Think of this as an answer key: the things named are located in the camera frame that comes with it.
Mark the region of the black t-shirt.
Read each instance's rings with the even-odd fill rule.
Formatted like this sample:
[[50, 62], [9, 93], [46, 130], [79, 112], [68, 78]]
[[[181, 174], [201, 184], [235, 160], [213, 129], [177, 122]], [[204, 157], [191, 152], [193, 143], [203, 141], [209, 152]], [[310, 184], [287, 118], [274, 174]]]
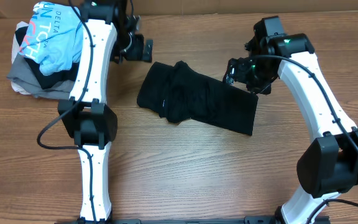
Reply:
[[140, 88], [137, 104], [171, 123], [194, 119], [251, 136], [258, 97], [192, 70], [155, 62]]

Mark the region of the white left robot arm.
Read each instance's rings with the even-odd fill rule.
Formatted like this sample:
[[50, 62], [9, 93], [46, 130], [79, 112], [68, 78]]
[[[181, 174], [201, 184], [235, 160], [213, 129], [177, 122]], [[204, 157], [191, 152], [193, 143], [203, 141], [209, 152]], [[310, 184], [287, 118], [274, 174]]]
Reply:
[[108, 106], [109, 64], [152, 61], [153, 41], [138, 34], [140, 16], [132, 1], [85, 1], [81, 58], [75, 84], [58, 112], [78, 151], [82, 174], [82, 206], [77, 223], [112, 223], [108, 192], [108, 160], [117, 133], [117, 116]]

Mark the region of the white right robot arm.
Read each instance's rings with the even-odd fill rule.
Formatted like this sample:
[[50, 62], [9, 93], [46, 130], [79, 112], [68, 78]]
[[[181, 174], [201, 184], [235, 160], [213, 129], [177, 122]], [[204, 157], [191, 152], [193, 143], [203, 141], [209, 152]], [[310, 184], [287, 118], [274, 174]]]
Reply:
[[358, 127], [337, 102], [305, 34], [288, 35], [277, 16], [254, 25], [246, 58], [228, 62], [223, 82], [244, 83], [268, 95], [280, 79], [291, 91], [310, 135], [296, 165], [299, 187], [273, 215], [248, 216], [246, 223], [328, 223], [321, 211], [358, 185]]

